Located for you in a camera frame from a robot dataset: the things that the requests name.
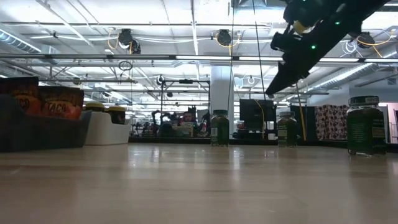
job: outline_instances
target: orange snack bag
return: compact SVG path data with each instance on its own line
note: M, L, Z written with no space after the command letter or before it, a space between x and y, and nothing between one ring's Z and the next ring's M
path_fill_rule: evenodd
M66 119L79 119L84 92L65 86L40 86L42 114Z
M0 79L0 94L13 96L27 114L41 114L39 78L37 77L2 78Z

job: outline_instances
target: wooden floor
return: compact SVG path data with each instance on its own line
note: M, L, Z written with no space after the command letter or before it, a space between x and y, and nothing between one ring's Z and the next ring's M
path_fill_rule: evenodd
M131 144L0 154L0 223L398 223L398 157Z

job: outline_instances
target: ceiling pipe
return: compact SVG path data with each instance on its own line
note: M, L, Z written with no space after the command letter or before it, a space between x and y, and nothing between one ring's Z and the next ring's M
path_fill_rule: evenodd
M140 75L142 75L148 81L148 83L151 85L152 88L159 89L159 87L152 82L152 80L141 68L135 68L135 69L138 73L140 73Z
M96 91L114 91L118 93L161 93L162 90L104 90L104 89L83 89L87 92ZM206 90L164 90L164 93L208 93ZM262 94L261 91L235 91L234 93L239 94ZM279 92L276 95L291 95L296 94L295 92ZM299 92L300 95L329 95L329 93L304 93Z
M103 60L99 62L59 62L58 64L52 65L51 63L42 63L42 62L29 62L29 63L19 63L21 65L25 66L30 66L30 67L118 67L119 62L103 62ZM231 62L230 61L198 61L197 62L199 65L226 65L230 66ZM175 68L180 65L196 65L196 62L192 61L173 61L173 62L147 62L147 63L142 63L142 62L134 62L134 68ZM316 66L318 67L352 67L355 65L358 65L359 63L353 62L353 63L339 63L339 62L320 62ZM234 61L234 65L259 65L258 61ZM261 65L271 65L274 66L276 65L276 62L273 61L261 61Z
M381 54L383 55L383 58L396 58L397 46L398 45L394 44L393 47L382 50ZM320 89L329 90L330 88L373 74L379 69L380 66L377 63L364 63L353 68L343 68L311 84L308 86L307 91L317 91Z
M66 79L41 79L40 82L81 82L81 83L138 83L137 80L66 80Z
M16 27L24 27L24 26L64 26L62 23L56 22L3 22L3 24L7 26L16 26ZM69 23L72 28L82 28L87 27L85 23ZM152 27L154 29L161 28L161 27L171 27L171 28L190 28L192 24L95 24L89 23L90 27L97 27L97 28L108 28L114 27L117 29L140 29L140 28L147 28ZM196 24L196 27L208 27L214 29L229 29L232 24ZM269 29L271 28L270 25L267 24L258 24L257 27L259 29ZM234 24L234 28L237 29L255 29L256 26L254 24Z
M54 10L51 9L50 5L46 2L42 2L41 0L36 0L41 6L43 6L48 12L51 12L53 15L57 16L67 28L69 28L73 33L75 33L80 39L84 40L89 46L95 48L95 46L83 35L81 35L75 28L73 28L64 18L58 15Z

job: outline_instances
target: yellow cable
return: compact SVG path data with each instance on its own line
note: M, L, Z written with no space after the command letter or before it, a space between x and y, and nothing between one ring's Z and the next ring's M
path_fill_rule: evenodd
M379 45L386 44L386 43L390 42L390 40L392 39L393 33L394 33L394 31L391 31L391 34L390 34L390 37L388 38L388 40L386 40L384 42L381 42L381 43L378 43L378 44L370 44L370 43L362 42L362 41L359 40L359 37L356 39L356 41L358 41L361 44L368 45L368 46L379 46Z
M306 141L307 140L307 133L305 132L303 108L301 106L300 94L299 94L299 86L297 84L296 84L296 89L297 89L298 105L300 106L300 117L301 117L301 125L303 127L303 138L304 138L304 141Z
M378 54L378 56L380 56L381 58L383 57L381 54L380 54L380 52L377 50L377 48L375 47L375 46L372 46L373 47L373 49L376 51L376 53Z
M261 133L262 133L262 138L264 139L264 132L266 131L266 129L264 128L264 123L266 122L264 119L264 110L262 109L262 106L259 104L259 102L257 100L254 100L254 101L259 105L261 112L262 112L262 131L261 131Z
M116 45L115 45L115 47L112 47L112 46L111 46L111 43L110 43L109 41L110 41L110 40L108 39L108 46L109 46L109 48L111 48L111 49L113 49L113 50L116 50L117 47L118 47L118 44L119 44L119 34L118 34L118 38L116 38Z

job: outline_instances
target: patterned fabric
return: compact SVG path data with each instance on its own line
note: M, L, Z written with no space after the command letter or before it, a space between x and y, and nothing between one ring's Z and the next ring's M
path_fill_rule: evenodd
M323 105L315 109L318 140L347 140L348 106Z

